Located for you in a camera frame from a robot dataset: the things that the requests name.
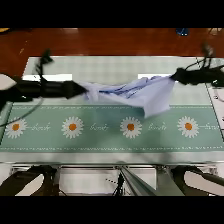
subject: brown wooden surface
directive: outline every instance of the brown wooden surface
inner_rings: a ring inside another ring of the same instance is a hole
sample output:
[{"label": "brown wooden surface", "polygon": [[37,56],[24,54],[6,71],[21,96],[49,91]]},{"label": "brown wooden surface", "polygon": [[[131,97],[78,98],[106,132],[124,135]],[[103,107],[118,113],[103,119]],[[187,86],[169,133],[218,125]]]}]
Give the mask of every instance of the brown wooden surface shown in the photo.
[{"label": "brown wooden surface", "polygon": [[30,56],[50,48],[52,55],[161,55],[203,56],[207,41],[216,57],[224,57],[224,33],[208,34],[208,28],[190,28],[179,36],[175,28],[32,28],[0,35],[0,73],[23,74]]}]

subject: yellow flower center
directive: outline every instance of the yellow flower center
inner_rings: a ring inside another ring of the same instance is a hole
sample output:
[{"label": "yellow flower center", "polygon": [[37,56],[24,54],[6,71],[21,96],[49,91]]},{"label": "yellow flower center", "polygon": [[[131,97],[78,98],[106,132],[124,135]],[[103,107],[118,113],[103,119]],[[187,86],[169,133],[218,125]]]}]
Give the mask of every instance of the yellow flower center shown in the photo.
[{"label": "yellow flower center", "polygon": [[77,128],[76,124],[70,124],[69,130],[74,131]]},{"label": "yellow flower center", "polygon": [[186,123],[185,128],[190,131],[192,129],[192,124]]},{"label": "yellow flower center", "polygon": [[12,126],[12,130],[13,131],[17,131],[19,129],[19,124],[14,124],[13,126]]},{"label": "yellow flower center", "polygon": [[127,128],[129,131],[133,131],[135,129],[135,126],[134,124],[128,124]]}]

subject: crumpled fabric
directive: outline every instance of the crumpled fabric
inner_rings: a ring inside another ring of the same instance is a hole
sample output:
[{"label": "crumpled fabric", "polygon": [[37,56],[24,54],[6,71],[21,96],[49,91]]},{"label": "crumpled fabric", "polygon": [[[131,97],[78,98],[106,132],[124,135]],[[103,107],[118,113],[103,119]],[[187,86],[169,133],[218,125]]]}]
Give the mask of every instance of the crumpled fabric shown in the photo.
[{"label": "crumpled fabric", "polygon": [[85,99],[90,103],[117,103],[141,107],[145,118],[168,110],[169,99],[175,81],[170,76],[154,76],[151,79],[141,78],[119,86],[108,86],[97,83],[79,83],[88,92]]}]

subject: white flower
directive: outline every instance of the white flower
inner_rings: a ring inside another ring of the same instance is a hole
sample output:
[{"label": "white flower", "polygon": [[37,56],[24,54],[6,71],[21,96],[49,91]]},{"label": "white flower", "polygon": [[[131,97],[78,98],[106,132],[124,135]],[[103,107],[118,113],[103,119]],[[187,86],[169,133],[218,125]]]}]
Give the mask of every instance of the white flower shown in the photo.
[{"label": "white flower", "polygon": [[199,133],[197,122],[190,117],[185,116],[179,119],[177,127],[179,131],[182,131],[182,135],[185,135],[185,137],[194,138],[194,136],[197,136]]},{"label": "white flower", "polygon": [[138,119],[135,119],[134,117],[126,117],[121,122],[121,131],[123,131],[123,135],[126,136],[126,138],[135,138],[136,136],[141,134],[142,125]]},{"label": "white flower", "polygon": [[23,134],[23,131],[25,131],[26,128],[27,125],[25,119],[21,119],[7,125],[5,131],[6,135],[8,135],[8,138],[17,138]]},{"label": "white flower", "polygon": [[66,136],[66,138],[70,137],[75,138],[76,136],[79,136],[82,134],[83,130],[83,121],[79,119],[78,117],[69,117],[66,119],[65,122],[63,122],[62,125],[62,131],[64,132],[63,135]]}]

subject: daisy print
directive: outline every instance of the daisy print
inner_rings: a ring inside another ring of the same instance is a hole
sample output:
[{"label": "daisy print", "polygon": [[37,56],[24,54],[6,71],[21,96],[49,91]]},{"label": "daisy print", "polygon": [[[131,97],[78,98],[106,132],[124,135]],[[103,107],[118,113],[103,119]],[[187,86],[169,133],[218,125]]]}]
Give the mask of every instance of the daisy print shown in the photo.
[{"label": "daisy print", "polygon": [[138,119],[134,117],[126,117],[121,122],[121,131],[126,138],[135,138],[136,136],[141,134],[142,125]]},{"label": "daisy print", "polygon": [[[13,118],[11,121],[14,121],[18,119],[18,117]],[[20,119],[18,121],[15,121],[9,125],[6,126],[5,132],[8,138],[17,138],[20,135],[23,134],[23,131],[26,130],[27,125],[26,125],[25,119]]]},{"label": "daisy print", "polygon": [[75,138],[82,134],[83,126],[83,121],[78,117],[69,117],[65,122],[63,122],[63,135],[65,135],[66,138]]},{"label": "daisy print", "polygon": [[179,131],[182,131],[182,135],[188,138],[194,138],[199,133],[197,122],[190,117],[185,116],[179,119],[177,127]]}]

